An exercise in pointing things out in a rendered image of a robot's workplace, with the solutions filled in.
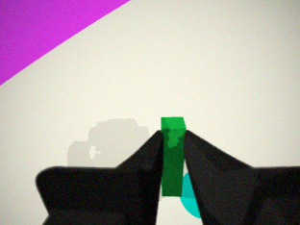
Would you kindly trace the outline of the cyan circle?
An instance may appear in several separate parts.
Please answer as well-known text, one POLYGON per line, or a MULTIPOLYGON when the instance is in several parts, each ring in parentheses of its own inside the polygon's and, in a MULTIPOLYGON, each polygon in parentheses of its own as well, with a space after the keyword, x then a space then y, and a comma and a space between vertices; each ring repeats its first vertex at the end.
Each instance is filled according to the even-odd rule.
POLYGON ((197 208, 196 198, 194 196, 194 192, 192 189, 192 185, 190 183, 190 179, 188 173, 183 176, 182 183, 182 196, 180 197, 181 202, 183 203, 186 210, 191 213, 193 216, 197 218, 200 217, 200 213, 197 208))

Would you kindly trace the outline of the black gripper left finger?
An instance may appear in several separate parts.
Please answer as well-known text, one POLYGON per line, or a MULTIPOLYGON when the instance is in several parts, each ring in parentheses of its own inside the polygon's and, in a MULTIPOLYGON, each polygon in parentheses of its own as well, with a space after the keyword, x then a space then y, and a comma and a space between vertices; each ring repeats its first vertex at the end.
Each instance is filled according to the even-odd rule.
POLYGON ((40 199, 54 210, 126 213, 131 225, 157 225, 163 176, 158 130, 116 167, 52 166, 35 178, 40 199))

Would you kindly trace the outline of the green rectangular post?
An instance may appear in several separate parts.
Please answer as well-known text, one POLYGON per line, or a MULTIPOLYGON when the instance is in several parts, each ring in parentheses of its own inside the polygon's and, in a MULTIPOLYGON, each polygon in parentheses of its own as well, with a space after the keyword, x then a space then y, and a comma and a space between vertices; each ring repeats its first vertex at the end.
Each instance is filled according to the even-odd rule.
POLYGON ((185 168, 184 118, 161 117, 163 133, 162 196, 181 197, 185 168))

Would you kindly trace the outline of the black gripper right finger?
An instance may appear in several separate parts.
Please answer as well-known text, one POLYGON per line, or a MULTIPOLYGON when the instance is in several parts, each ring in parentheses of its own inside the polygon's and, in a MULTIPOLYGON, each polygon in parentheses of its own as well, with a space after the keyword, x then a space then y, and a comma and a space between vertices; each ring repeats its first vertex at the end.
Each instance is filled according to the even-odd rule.
POLYGON ((300 196, 300 166, 253 167, 190 130, 184 155, 203 225, 255 225, 267 198, 300 196))

